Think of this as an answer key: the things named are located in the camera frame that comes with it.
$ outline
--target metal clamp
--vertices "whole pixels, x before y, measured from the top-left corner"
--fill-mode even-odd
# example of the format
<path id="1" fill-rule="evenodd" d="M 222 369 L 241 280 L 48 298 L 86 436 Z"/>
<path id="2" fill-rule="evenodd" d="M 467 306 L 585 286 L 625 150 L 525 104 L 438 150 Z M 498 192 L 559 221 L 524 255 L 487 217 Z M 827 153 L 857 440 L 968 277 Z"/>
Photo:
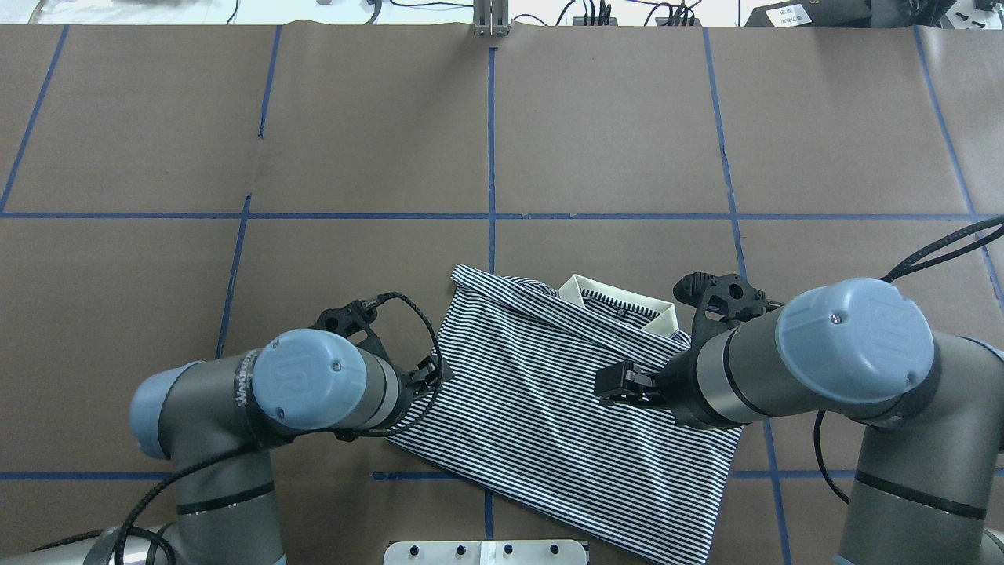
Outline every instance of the metal clamp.
<path id="1" fill-rule="evenodd" d="M 509 35 L 509 0 L 474 0 L 475 35 Z"/>

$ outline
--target black cable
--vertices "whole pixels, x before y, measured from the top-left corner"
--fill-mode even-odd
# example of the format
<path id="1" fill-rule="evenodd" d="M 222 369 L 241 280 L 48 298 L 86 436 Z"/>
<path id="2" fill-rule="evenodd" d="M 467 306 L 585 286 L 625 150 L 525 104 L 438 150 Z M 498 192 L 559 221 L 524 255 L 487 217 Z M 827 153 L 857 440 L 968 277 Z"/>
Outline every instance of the black cable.
<path id="1" fill-rule="evenodd" d="M 429 318 L 426 317 L 425 313 L 422 312 L 418 305 L 401 293 L 387 293 L 386 295 L 381 295 L 380 299 L 384 302 L 398 299 L 414 310 L 415 314 L 419 315 L 419 318 L 422 319 L 422 323 L 425 325 L 426 330 L 429 331 L 429 337 L 432 338 L 433 348 L 436 350 L 436 366 L 439 368 L 440 377 L 436 380 L 436 388 L 433 389 L 433 394 L 429 397 L 429 403 L 426 404 L 426 406 L 422 409 L 422 412 L 420 412 L 414 420 L 402 426 L 401 428 L 394 428 L 394 426 L 392 426 L 387 430 L 370 430 L 359 434 L 359 436 L 364 436 L 366 438 L 389 438 L 391 436 L 397 436 L 412 430 L 416 425 L 424 420 L 426 415 L 429 414 L 429 410 L 433 407 L 433 404 L 436 403 L 436 398 L 439 397 L 440 391 L 443 390 L 443 376 L 446 373 L 446 367 L 443 365 L 443 351 L 439 346 L 439 338 L 436 337 L 436 329 L 433 328 L 432 322 L 429 321 Z M 400 421 L 404 421 L 406 418 L 407 414 L 406 417 L 401 418 Z"/>
<path id="2" fill-rule="evenodd" d="M 812 427 L 812 447 L 815 449 L 816 453 L 816 465 L 819 466 L 819 473 L 822 474 L 822 480 L 826 482 L 829 486 L 829 490 L 833 491 L 838 499 L 843 501 L 843 504 L 850 504 L 850 497 L 848 497 L 836 483 L 833 483 L 833 479 L 829 476 L 829 472 L 826 471 L 826 464 L 822 461 L 822 442 L 820 440 L 820 432 L 822 431 L 822 418 L 826 415 L 826 410 L 819 410 L 816 414 L 816 423 Z"/>
<path id="3" fill-rule="evenodd" d="M 234 2 L 234 13 L 230 14 L 230 17 L 227 18 L 227 23 L 225 23 L 224 25 L 230 25 L 230 23 L 234 21 L 234 18 L 237 17 L 237 10 L 240 7 L 241 7 L 241 0 L 236 0 Z"/>
<path id="4" fill-rule="evenodd" d="M 561 25 L 561 18 L 564 17 L 565 12 L 567 12 L 568 8 L 571 8 L 571 5 L 574 4 L 574 3 L 575 3 L 575 0 L 568 0 L 568 3 L 565 4 L 565 7 L 561 8 L 561 13 L 558 14 L 558 21 L 554 22 L 554 25 Z"/>
<path id="5" fill-rule="evenodd" d="M 384 9 L 384 0 L 376 0 L 373 4 L 373 13 L 369 16 L 369 19 L 365 21 L 362 25 L 372 25 L 376 18 L 380 17 L 380 11 Z"/>
<path id="6" fill-rule="evenodd" d="M 91 530 L 90 532 L 76 534 L 75 536 L 69 536 L 68 538 L 63 538 L 59 541 L 55 541 L 52 543 L 45 544 L 43 546 L 36 547 L 31 551 L 32 552 L 43 551 L 55 547 L 62 547 L 64 545 L 75 544 L 77 542 L 82 542 L 84 540 L 92 540 L 94 538 L 99 537 L 103 533 L 104 530 Z M 173 548 L 171 544 L 168 542 L 168 540 L 166 540 L 164 536 L 162 536 L 161 534 L 157 534 L 155 532 L 151 532 L 150 530 L 144 530 L 143 528 L 137 528 L 134 526 L 130 530 L 129 535 L 135 538 L 143 538 L 151 542 L 153 545 L 157 546 L 158 548 L 161 549 L 161 551 L 164 552 L 164 556 L 168 560 L 168 565 L 177 565 L 178 556 L 175 553 L 175 548 Z"/>
<path id="7" fill-rule="evenodd" d="M 213 456 L 212 458 L 209 458 L 204 462 L 191 465 L 177 473 L 172 474 L 171 477 L 158 483 L 153 489 L 150 490 L 150 492 L 147 493 L 147 495 L 142 500 L 140 500 L 140 502 L 136 505 L 136 507 L 133 508 L 133 511 L 129 513 L 129 516 L 126 518 L 126 521 L 122 522 L 121 529 L 118 530 L 118 535 L 115 536 L 115 545 L 112 553 L 112 556 L 114 558 L 113 559 L 114 565 L 124 565 L 126 557 L 123 554 L 126 551 L 126 540 L 127 538 L 129 538 L 132 531 L 134 530 L 134 524 L 136 524 L 136 520 L 140 518 L 140 515 L 143 514 L 143 511 L 146 510 L 147 507 L 150 506 L 150 503 L 152 503 L 154 499 L 158 497 L 158 495 L 163 493 L 165 489 L 194 473 L 198 473 L 216 464 L 225 462 L 227 460 L 231 460 L 238 456 L 251 454 L 256 451 L 257 448 L 254 445 L 248 445 L 244 446 L 243 448 L 238 448 L 236 450 L 224 452 L 217 456 Z"/>
<path id="8" fill-rule="evenodd" d="M 473 8 L 474 4 L 458 4 L 456 2 L 423 2 L 421 4 L 402 4 L 398 0 L 391 0 L 391 4 L 402 8 L 426 8 L 428 6 L 453 6 L 454 8 Z"/>
<path id="9" fill-rule="evenodd" d="M 963 237 L 972 235 L 982 229 L 986 229 L 988 227 L 994 227 L 996 225 L 999 225 L 1001 227 L 998 228 L 993 233 L 991 233 L 990 235 L 987 235 L 986 237 L 981 237 L 976 241 L 973 241 L 972 243 L 969 243 L 954 251 L 945 253 L 944 255 L 938 255 L 933 259 L 928 259 L 924 262 L 917 262 L 922 258 L 930 255 L 931 253 L 937 251 L 938 249 L 947 247 L 952 243 L 962 239 Z M 886 274 L 886 276 L 882 277 L 882 279 L 887 282 L 892 282 L 893 280 L 896 280 L 901 276 L 910 274 L 911 272 L 917 272 L 918 270 L 923 270 L 930 266 L 941 264 L 947 260 L 951 260 L 960 255 L 964 255 L 974 249 L 979 249 L 980 247 L 986 245 L 987 243 L 990 243 L 994 239 L 997 239 L 1001 236 L 1004 236 L 1004 216 L 996 216 L 987 220 L 976 222 L 962 229 L 953 231 L 952 233 L 946 235 L 945 237 L 942 237 L 941 239 L 935 241 L 934 243 L 922 247 L 916 253 L 900 261 L 900 264 L 893 267 L 893 270 L 890 270 Z"/>
<path id="10" fill-rule="evenodd" d="M 519 18 L 533 18 L 533 19 L 539 21 L 541 24 L 547 25 L 547 23 L 544 20 L 538 18 L 537 16 L 535 16 L 533 14 L 519 14 L 518 16 L 513 17 L 512 21 L 516 21 Z"/>
<path id="11" fill-rule="evenodd" d="M 649 16 L 645 18 L 645 23 L 643 23 L 642 26 L 644 27 L 649 25 L 649 20 L 652 19 L 652 15 L 656 13 L 656 10 L 658 10 L 663 6 L 666 6 L 667 8 L 670 9 L 670 17 L 673 17 L 673 4 L 670 4 L 669 2 L 660 2 L 652 8 L 652 10 L 649 12 Z"/>

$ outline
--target white collar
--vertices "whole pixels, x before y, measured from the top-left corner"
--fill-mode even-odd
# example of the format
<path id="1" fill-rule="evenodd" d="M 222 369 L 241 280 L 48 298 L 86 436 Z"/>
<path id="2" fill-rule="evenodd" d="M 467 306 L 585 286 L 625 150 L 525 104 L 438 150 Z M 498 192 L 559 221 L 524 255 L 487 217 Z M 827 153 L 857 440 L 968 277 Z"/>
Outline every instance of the white collar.
<path id="1" fill-rule="evenodd" d="M 680 331 L 680 323 L 677 321 L 677 307 L 673 303 L 603 285 L 602 282 L 581 274 L 571 275 L 571 278 L 558 289 L 558 298 L 580 308 L 585 308 L 585 303 L 582 301 L 583 290 L 593 291 L 620 302 L 658 312 L 659 315 L 642 328 L 650 334 L 670 338 Z"/>

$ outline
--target striped cloth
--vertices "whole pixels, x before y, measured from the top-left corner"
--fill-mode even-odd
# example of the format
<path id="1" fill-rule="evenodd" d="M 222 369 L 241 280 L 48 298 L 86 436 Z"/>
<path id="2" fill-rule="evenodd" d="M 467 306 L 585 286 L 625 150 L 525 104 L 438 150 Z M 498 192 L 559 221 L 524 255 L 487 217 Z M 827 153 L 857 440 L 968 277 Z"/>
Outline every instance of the striped cloth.
<path id="1" fill-rule="evenodd" d="M 659 370 L 689 336 L 642 331 L 658 313 L 592 291 L 583 309 L 528 278 L 465 265 L 452 278 L 440 346 L 454 378 L 391 442 L 657 563 L 705 563 L 740 431 L 676 428 L 669 411 L 592 395 L 596 369 Z"/>

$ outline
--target light blue cap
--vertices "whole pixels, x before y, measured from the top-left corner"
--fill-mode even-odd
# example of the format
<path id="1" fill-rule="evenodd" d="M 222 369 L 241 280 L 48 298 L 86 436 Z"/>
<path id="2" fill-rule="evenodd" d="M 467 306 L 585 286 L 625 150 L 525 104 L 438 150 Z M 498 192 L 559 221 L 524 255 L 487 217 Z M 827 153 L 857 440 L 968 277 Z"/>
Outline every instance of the light blue cap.
<path id="1" fill-rule="evenodd" d="M 261 350 L 251 389 L 262 411 L 300 431 L 336 426 L 366 388 L 362 355 L 348 340 L 321 330 L 292 330 Z"/>
<path id="2" fill-rule="evenodd" d="M 781 311 L 775 339 L 795 378 L 847 404 L 908 392 L 934 364 L 934 336 L 921 309 L 875 278 L 850 278 L 800 295 Z"/>
<path id="3" fill-rule="evenodd" d="M 171 392 L 171 387 L 178 377 L 189 367 L 200 363 L 202 361 L 193 361 L 184 367 L 158 373 L 143 381 L 133 395 L 133 403 L 129 407 L 130 428 L 140 443 L 140 450 L 155 460 L 168 459 L 164 449 L 161 448 L 160 439 L 161 410 L 164 409 L 164 401 L 168 399 L 168 393 Z"/>

